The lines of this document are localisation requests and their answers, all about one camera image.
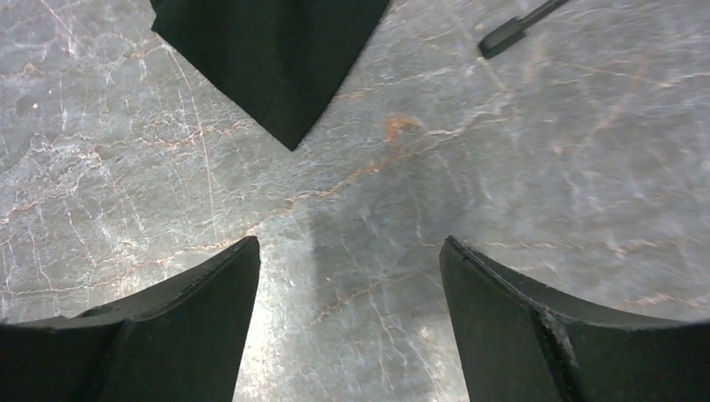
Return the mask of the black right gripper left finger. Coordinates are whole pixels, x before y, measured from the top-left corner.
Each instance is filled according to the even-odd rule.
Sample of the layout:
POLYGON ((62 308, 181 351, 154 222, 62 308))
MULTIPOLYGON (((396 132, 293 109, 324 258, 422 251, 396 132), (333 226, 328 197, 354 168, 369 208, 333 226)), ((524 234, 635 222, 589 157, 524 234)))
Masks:
POLYGON ((230 401, 260 277, 248 236, 77 317, 1 327, 4 401, 230 401))

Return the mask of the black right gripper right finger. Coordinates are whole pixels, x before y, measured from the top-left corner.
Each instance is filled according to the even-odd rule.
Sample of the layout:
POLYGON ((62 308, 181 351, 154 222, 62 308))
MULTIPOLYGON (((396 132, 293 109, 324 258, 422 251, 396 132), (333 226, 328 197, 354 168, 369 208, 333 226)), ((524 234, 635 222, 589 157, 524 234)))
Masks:
POLYGON ((709 324, 569 295, 450 236, 440 272, 473 401, 706 401, 709 324))

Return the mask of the black floral t-shirt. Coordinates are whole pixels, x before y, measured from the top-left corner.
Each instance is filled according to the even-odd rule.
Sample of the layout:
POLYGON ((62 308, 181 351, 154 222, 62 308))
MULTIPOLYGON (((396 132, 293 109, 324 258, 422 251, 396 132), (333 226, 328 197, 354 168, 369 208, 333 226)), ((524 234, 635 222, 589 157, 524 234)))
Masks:
POLYGON ((332 101, 389 3, 162 0, 151 5, 152 30, 293 151, 332 101))

